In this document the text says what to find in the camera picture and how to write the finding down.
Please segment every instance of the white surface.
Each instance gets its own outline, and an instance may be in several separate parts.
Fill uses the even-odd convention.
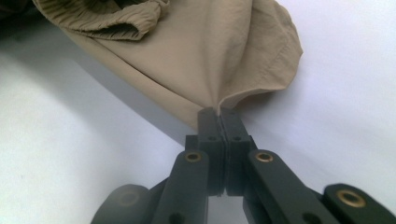
[[[249,133],[308,187],[396,213],[396,2],[281,3],[304,56],[289,89],[238,106]],[[0,29],[1,224],[90,223],[114,188],[167,177],[191,133],[49,23]],[[211,199],[209,223],[246,223],[241,207]]]

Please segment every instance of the gathered fabric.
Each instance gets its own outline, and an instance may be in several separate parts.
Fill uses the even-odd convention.
[[[34,1],[94,58],[192,128],[204,107],[287,88],[303,53],[288,11],[274,0]]]

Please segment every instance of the fabric fold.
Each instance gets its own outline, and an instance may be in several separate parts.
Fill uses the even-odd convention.
[[[94,38],[139,40],[154,29],[168,0],[148,0],[125,8],[112,0],[34,0],[55,25]]]
[[[34,1],[98,61],[195,129],[203,107],[287,88],[303,53],[274,0]]]

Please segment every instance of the beige fabric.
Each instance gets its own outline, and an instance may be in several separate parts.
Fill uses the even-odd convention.
[[[139,40],[166,14],[168,0],[148,0],[123,9],[107,0],[33,0],[36,7],[69,32],[103,39]]]
[[[140,41],[64,30],[193,128],[203,107],[232,107],[250,94],[285,89],[302,54],[288,12],[273,0],[173,0],[168,15]]]

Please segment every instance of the screw hole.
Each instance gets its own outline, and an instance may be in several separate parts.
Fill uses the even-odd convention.
[[[268,153],[261,152],[261,153],[258,153],[258,154],[256,155],[256,159],[257,159],[258,161],[270,162],[270,161],[273,161],[273,160],[274,160],[274,157],[271,156],[271,155],[268,154]]]
[[[201,160],[201,154],[197,152],[191,152],[186,155],[186,160],[189,162],[196,162]]]
[[[321,224],[320,218],[312,213],[304,213],[303,220],[306,224]]]
[[[139,201],[139,194],[134,191],[125,191],[119,197],[118,203],[120,206],[129,207],[137,203]]]
[[[180,213],[174,213],[169,216],[169,224],[183,224],[185,219]]]
[[[352,207],[364,207],[366,205],[366,201],[352,190],[340,189],[337,191],[337,197],[341,202]]]

